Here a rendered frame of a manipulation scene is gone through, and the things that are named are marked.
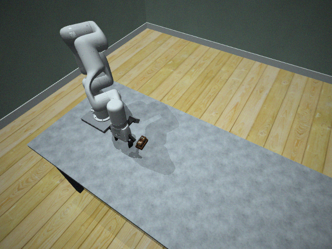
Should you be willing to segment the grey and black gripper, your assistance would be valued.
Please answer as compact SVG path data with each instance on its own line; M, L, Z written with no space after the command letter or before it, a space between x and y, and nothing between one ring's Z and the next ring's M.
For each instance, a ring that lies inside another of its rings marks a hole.
M117 141L118 139L128 142L128 147L132 147L133 143L136 141L136 139L132 136L130 127L127 123L127 125L121 129L115 129L112 127L112 124L110 124L109 127L110 131L112 132L112 135L114 136L115 140ZM130 139L130 141L129 141Z

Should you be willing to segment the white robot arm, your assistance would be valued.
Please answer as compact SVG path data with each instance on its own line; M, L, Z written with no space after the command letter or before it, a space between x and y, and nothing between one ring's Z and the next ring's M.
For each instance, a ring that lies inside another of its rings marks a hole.
M121 129L128 123L139 123L140 119L129 116L126 119L120 92L116 89L103 92L102 89L113 85L113 77L106 56L101 51L109 47L103 31L94 21L66 26L60 36L71 49L82 74L87 75L82 84L91 104L91 111L98 122L110 119L112 127Z

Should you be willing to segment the brown wooden number cube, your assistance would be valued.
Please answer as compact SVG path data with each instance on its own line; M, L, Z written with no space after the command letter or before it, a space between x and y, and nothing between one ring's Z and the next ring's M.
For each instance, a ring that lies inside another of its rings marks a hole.
M139 140L141 140L141 141L143 141L143 143L145 143L147 139L145 136L141 136Z
M143 143L143 141L138 140L136 145L141 148L144 145L144 143Z

